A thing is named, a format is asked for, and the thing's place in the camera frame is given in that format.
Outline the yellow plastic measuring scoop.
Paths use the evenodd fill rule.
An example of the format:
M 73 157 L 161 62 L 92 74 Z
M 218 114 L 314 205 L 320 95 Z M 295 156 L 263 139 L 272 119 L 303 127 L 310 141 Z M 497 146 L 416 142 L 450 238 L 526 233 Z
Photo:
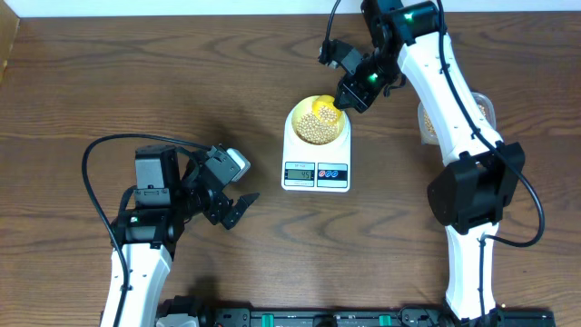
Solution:
M 312 104 L 312 113 L 325 124 L 336 124 L 342 116 L 342 111 L 334 105 L 334 98 L 330 95 L 317 97 Z

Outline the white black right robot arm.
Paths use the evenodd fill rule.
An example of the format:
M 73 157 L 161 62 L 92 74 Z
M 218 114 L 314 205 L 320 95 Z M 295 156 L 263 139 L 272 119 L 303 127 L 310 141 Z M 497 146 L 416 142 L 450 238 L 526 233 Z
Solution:
M 503 211 L 523 179 L 525 154 L 506 144 L 460 72 L 440 2 L 403 5 L 364 1 L 374 51 L 327 38 L 322 64 L 344 69 L 334 105 L 360 113 L 379 95 L 410 83 L 435 130 L 444 164 L 428 185 L 428 203 L 448 238 L 446 307 L 457 326 L 496 326 L 492 293 L 494 244 Z

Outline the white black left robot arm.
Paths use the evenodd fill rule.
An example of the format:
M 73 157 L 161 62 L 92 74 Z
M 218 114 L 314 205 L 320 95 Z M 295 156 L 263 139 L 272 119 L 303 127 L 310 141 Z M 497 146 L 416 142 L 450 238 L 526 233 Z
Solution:
M 174 145 L 148 145 L 135 152 L 137 184 L 129 188 L 112 223 L 119 250 L 112 255 L 112 280 L 102 326 L 200 323 L 195 311 L 169 310 L 158 316 L 161 290 L 172 268 L 185 224 L 198 214 L 230 230 L 258 199 L 233 201 L 224 188 L 248 171 L 236 149 L 213 146 L 190 152 Z

